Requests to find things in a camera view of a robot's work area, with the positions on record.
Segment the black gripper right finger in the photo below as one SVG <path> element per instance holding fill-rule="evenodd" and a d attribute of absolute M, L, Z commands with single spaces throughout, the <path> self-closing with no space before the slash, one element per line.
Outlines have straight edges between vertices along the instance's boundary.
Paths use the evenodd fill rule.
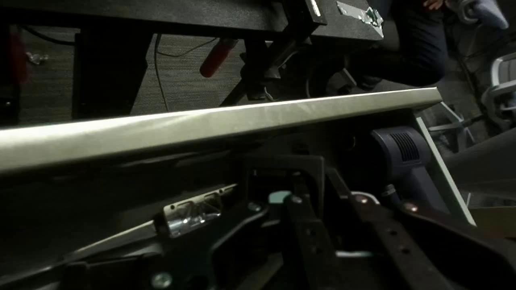
<path fill-rule="evenodd" d="M 350 192 L 331 168 L 328 181 L 344 213 L 368 244 L 390 260 L 408 290 L 516 290 L 516 247 L 481 234 L 471 225 L 418 204 L 376 204 L 374 196 Z"/>

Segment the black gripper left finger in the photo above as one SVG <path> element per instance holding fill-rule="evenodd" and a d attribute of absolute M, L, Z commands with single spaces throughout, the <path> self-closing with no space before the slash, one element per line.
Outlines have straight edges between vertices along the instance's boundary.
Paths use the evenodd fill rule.
<path fill-rule="evenodd" d="M 2 290 L 282 289 L 324 252 L 321 157 L 247 157 L 228 183 L 2 281 Z"/>

